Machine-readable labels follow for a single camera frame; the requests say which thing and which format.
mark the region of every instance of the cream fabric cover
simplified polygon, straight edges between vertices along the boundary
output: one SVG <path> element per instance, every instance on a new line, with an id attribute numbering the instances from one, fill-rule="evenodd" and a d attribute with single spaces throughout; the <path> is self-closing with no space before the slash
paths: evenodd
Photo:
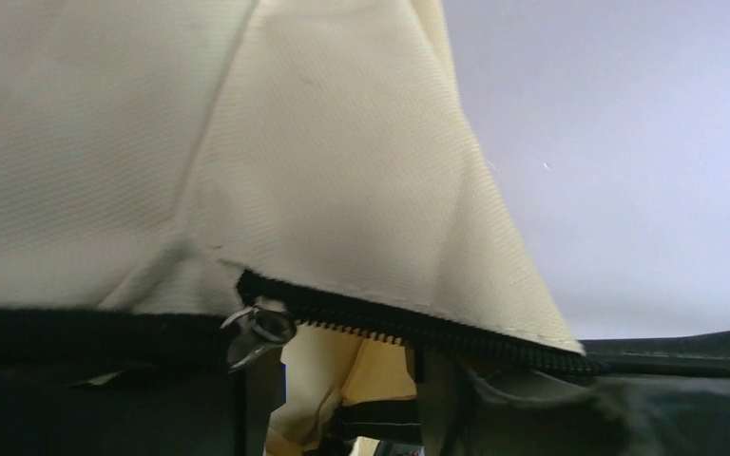
<path id="1" fill-rule="evenodd" d="M 230 314 L 243 268 L 579 352 L 461 112 L 439 0 L 0 0 L 0 307 Z M 268 451 L 403 351 L 302 328 Z"/>

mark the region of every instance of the zipper tape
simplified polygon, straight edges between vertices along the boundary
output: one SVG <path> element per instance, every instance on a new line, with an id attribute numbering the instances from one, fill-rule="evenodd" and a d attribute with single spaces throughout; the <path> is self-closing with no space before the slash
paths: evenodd
<path id="1" fill-rule="evenodd" d="M 430 315 L 323 292 L 245 270 L 237 284 L 242 302 L 282 302 L 301 324 L 410 347 L 424 347 L 469 360 L 546 373 L 596 375 L 604 365 L 571 351 L 546 347 Z"/>

